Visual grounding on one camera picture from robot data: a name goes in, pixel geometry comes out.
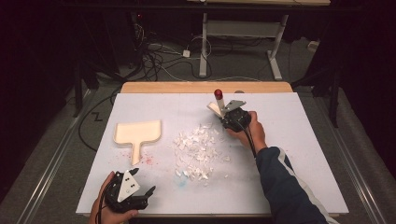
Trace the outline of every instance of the person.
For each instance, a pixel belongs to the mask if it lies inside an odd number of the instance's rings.
[[[285,152],[279,147],[268,147],[265,142],[265,132],[259,123],[257,113],[249,111],[251,122],[247,131],[253,141],[256,151],[256,164],[260,173],[262,190],[271,207],[271,214],[276,224],[299,223],[338,223],[329,216],[323,205],[315,198],[311,189],[299,179],[292,170],[290,161]],[[226,129],[227,133],[239,139],[242,145],[250,148],[245,132],[236,133]],[[111,180],[110,174],[102,185],[98,199],[94,202],[91,211],[90,224],[96,223],[100,196],[105,185]],[[125,214],[116,214],[108,208],[102,210],[102,223],[121,223],[137,215],[136,210]]]

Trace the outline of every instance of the white board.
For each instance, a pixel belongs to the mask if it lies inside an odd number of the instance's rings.
[[[313,190],[329,213],[345,214],[346,203],[314,135],[296,93],[225,93],[226,104],[243,100],[242,108],[258,113],[268,146],[285,150],[294,172]],[[110,171],[132,169],[131,149],[113,141],[116,123],[160,119],[159,141],[143,145],[142,160],[134,176],[141,185],[135,195],[152,186],[142,215],[270,215],[259,173],[250,150],[241,146],[222,129],[219,119],[206,108],[215,102],[212,93],[124,93],[119,94],[111,112],[102,142],[80,198],[77,213],[89,214],[92,203]],[[191,181],[176,174],[177,155],[173,142],[179,133],[190,133],[200,125],[212,123],[220,154],[207,166],[213,168],[208,180]]]

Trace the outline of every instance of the dark blue sleeve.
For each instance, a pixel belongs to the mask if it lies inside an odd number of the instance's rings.
[[[256,163],[275,223],[337,223],[304,181],[294,174],[282,149],[262,149]]]

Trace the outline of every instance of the table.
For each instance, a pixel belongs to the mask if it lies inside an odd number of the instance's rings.
[[[209,101],[214,100],[213,91],[217,88],[223,90],[226,101],[245,100],[247,105],[243,106],[244,109],[255,109],[265,114],[259,121],[266,127],[269,145],[285,148],[296,174],[311,186],[318,199],[330,210],[329,213],[333,216],[347,213],[347,206],[300,99],[284,82],[125,83],[108,120],[77,213],[87,214],[91,211],[92,201],[109,170],[132,169],[128,159],[130,147],[120,147],[112,140],[115,124],[160,119],[163,124],[162,137],[158,142],[143,148],[141,162],[134,166],[140,168],[135,176],[143,186],[143,193],[152,185],[157,186],[148,200],[150,206],[141,211],[139,216],[270,216],[269,204],[262,194],[251,151],[243,150],[236,139],[222,132],[216,116],[205,108]],[[219,134],[213,136],[221,156],[214,164],[207,165],[211,170],[214,169],[207,182],[190,182],[187,177],[176,175],[175,170],[180,169],[181,172],[182,168],[179,167],[183,164],[177,164],[173,151],[175,148],[170,145],[180,133],[188,133],[196,125],[201,129],[206,124],[213,124],[213,131],[219,130],[212,133]],[[231,158],[232,163],[223,161],[223,157]]]
[[[253,5],[283,5],[283,6],[328,6],[330,0],[205,0],[208,3],[225,3],[225,4],[253,4]],[[202,53],[200,61],[200,77],[206,77],[207,53],[206,43],[208,35],[222,36],[252,36],[252,37],[274,37],[274,47],[267,50],[267,57],[270,63],[275,80],[282,80],[279,67],[276,62],[276,53],[282,40],[283,32],[286,28],[286,22],[289,15],[283,15],[280,22],[260,22],[260,21],[213,21],[207,19],[207,13],[204,13],[203,31],[202,31]]]

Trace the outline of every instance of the white desk leg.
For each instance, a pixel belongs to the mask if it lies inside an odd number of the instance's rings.
[[[202,22],[202,53],[201,53],[201,61],[199,65],[199,77],[206,77],[206,36],[207,36],[207,13],[204,13],[204,19]]]
[[[277,29],[274,49],[267,51],[268,60],[270,62],[271,69],[273,71],[275,80],[282,80],[282,76],[280,75],[280,71],[279,71],[279,66],[277,66],[277,62],[276,62],[276,53],[277,53],[277,49],[279,48],[280,41],[282,40],[282,35],[283,35],[283,32],[285,31],[286,22],[288,21],[288,17],[289,17],[289,15],[284,15],[282,17],[282,22],[279,24],[279,27]]]

